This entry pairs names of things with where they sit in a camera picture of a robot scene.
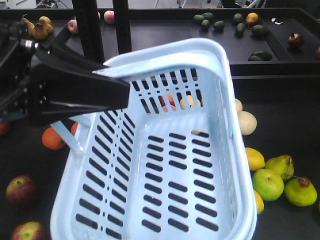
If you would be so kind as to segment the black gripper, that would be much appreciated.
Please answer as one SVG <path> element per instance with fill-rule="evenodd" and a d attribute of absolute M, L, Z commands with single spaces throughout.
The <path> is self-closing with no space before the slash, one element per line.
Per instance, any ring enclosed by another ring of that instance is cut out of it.
<path fill-rule="evenodd" d="M 35 53 L 57 65 L 40 63 Z M 0 24 L 0 122 L 25 118 L 42 127 L 70 117 L 128 106 L 129 83 L 93 71 L 109 68 L 64 44 L 48 47 L 29 38 L 26 23 Z"/>

